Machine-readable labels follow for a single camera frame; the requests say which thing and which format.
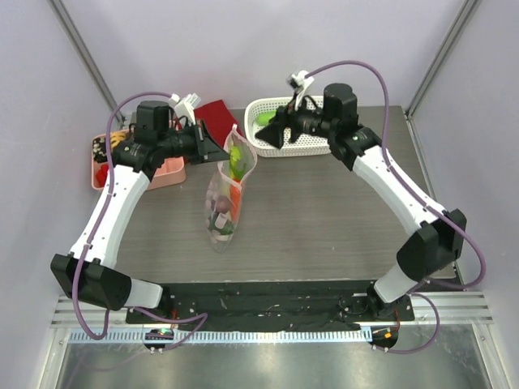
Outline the toy celery leek stalk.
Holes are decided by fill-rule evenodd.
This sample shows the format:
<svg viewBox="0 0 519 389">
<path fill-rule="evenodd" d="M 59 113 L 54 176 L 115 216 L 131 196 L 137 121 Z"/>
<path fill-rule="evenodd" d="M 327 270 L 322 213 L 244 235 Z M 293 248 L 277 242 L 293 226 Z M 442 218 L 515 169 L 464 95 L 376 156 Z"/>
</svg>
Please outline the toy celery leek stalk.
<svg viewBox="0 0 519 389">
<path fill-rule="evenodd" d="M 229 159 L 218 164 L 206 192 L 206 227 L 210 241 L 219 250 L 230 242 L 238 226 L 246 166 L 243 147 L 231 145 Z"/>
</svg>

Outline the toy orange carrot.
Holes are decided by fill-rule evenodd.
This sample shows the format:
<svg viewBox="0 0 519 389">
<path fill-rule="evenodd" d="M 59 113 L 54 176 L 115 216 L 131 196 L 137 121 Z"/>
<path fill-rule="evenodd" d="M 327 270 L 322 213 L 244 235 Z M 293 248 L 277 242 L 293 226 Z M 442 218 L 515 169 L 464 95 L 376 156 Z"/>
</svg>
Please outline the toy orange carrot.
<svg viewBox="0 0 519 389">
<path fill-rule="evenodd" d="M 241 197 L 241 189 L 237 186 L 231 185 L 229 188 L 229 199 L 232 203 L 230 215 L 234 220 L 236 220 L 239 217 Z"/>
</svg>

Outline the clear zip top bag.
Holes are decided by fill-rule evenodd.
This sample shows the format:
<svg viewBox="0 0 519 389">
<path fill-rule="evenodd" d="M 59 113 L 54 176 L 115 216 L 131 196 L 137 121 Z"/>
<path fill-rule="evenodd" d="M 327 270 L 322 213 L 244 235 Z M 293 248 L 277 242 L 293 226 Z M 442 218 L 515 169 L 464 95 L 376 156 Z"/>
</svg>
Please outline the clear zip top bag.
<svg viewBox="0 0 519 389">
<path fill-rule="evenodd" d="M 233 239 L 247 179 L 257 165 L 255 149 L 236 125 L 225 139 L 224 151 L 228 156 L 217 163 L 205 198 L 206 229 L 211 246 L 217 252 L 226 250 Z"/>
</svg>

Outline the toy purple onion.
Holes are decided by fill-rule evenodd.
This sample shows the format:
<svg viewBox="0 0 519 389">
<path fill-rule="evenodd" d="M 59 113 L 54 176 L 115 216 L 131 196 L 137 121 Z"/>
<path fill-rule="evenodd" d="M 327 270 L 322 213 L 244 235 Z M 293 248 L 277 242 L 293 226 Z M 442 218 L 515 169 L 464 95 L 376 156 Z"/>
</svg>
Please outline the toy purple onion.
<svg viewBox="0 0 519 389">
<path fill-rule="evenodd" d="M 225 213 L 229 212 L 231 210 L 231 208 L 232 208 L 232 203 L 228 197 L 219 196 L 216 199 L 215 204 L 214 204 L 215 212 L 225 214 Z"/>
</svg>

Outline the toy dark green avocado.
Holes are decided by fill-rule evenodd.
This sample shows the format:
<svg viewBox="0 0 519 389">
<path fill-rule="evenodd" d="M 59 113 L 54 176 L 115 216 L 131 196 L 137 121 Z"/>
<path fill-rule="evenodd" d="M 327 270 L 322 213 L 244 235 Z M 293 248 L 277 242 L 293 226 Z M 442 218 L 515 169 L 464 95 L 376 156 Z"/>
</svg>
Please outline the toy dark green avocado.
<svg viewBox="0 0 519 389">
<path fill-rule="evenodd" d="M 234 234 L 234 230 L 234 224 L 230 221 L 227 221 L 225 225 L 221 229 L 219 229 L 219 232 L 221 235 L 232 235 Z"/>
</svg>

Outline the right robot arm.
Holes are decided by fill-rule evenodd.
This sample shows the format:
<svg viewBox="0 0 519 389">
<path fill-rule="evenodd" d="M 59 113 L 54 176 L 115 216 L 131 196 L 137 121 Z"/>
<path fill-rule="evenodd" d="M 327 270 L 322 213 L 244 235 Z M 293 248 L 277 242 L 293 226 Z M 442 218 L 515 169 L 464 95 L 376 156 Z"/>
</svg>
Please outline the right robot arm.
<svg viewBox="0 0 519 389">
<path fill-rule="evenodd" d="M 360 124 L 358 98 L 348 84 L 326 86 L 321 106 L 310 96 L 294 96 L 255 138 L 281 149 L 301 135 L 326 139 L 331 153 L 375 190 L 408 235 L 396 264 L 367 290 L 367 313 L 386 319 L 407 292 L 460 257 L 465 215 L 430 200 L 391 161 L 380 137 Z"/>
</svg>

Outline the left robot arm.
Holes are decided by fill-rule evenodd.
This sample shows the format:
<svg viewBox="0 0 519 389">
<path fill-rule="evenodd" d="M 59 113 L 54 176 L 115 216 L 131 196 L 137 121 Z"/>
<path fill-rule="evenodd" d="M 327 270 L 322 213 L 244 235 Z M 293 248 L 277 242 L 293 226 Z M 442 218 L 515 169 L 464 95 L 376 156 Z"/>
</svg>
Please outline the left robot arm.
<svg viewBox="0 0 519 389">
<path fill-rule="evenodd" d="M 199 97 L 172 95 L 146 100 L 136 109 L 133 137 L 109 158 L 109 177 L 80 238 L 68 254 L 56 254 L 50 269 L 70 299 L 108 310 L 138 306 L 154 323 L 172 315 L 173 304 L 159 284 L 116 271 L 118 248 L 139 199 L 168 158 L 193 165 L 227 160 L 228 153 L 195 117 Z"/>
</svg>

